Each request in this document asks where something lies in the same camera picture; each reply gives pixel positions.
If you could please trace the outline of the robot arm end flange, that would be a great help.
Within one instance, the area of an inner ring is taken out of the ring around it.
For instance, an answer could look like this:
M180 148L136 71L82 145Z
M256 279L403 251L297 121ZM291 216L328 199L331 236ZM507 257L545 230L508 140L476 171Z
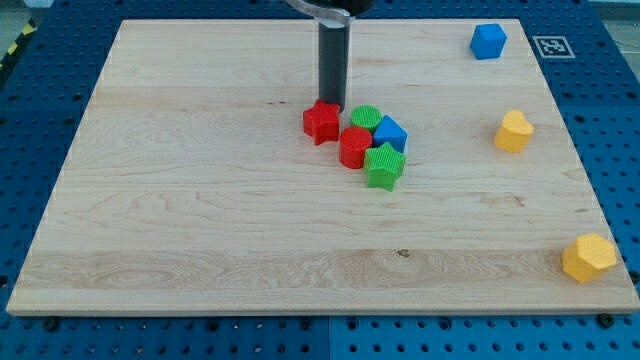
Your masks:
M346 27L371 9L374 0L286 0L296 11L313 17L326 26Z

